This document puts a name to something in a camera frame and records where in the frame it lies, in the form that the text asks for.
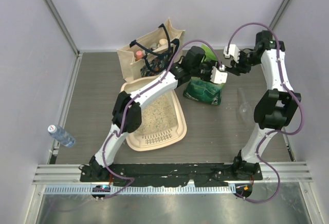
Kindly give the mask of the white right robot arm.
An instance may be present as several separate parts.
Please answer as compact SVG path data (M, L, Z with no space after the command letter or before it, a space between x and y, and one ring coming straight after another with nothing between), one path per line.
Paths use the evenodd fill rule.
M231 59L227 72L236 76L260 65L267 86L254 109L255 128L231 166L234 178L245 180L258 173L261 155L272 137L290 124L301 103L301 94L294 92L287 76L284 42L269 30L256 34L255 47L250 52L229 43L224 48L224 57Z

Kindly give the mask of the green litter bag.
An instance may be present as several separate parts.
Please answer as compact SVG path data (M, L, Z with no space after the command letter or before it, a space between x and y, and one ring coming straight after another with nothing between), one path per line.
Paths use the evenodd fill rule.
M200 48L205 52L201 63L206 70L210 70L211 74L212 67L219 66L217 57L205 44L201 44ZM214 84L205 79L205 77L192 77L183 91L183 96L189 100L205 104L220 105L224 84Z

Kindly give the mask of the clear plastic scoop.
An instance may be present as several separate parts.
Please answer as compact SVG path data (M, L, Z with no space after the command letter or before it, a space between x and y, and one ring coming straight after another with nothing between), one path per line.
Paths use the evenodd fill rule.
M253 123L253 109L247 101L245 92L242 88L237 89L237 97L239 101L239 114L246 125Z

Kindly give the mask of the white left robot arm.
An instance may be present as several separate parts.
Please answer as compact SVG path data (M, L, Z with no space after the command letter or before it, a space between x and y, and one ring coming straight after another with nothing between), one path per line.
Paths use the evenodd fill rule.
M202 63L205 55L201 47L193 46L178 62L176 55L168 68L146 86L132 92L122 91L116 100L109 133L98 152L89 161L91 175L98 182L105 182L111 173L109 165L128 134L135 132L142 124L142 110L165 93L176 89L192 77L203 78L206 82L226 82L227 73L221 61Z

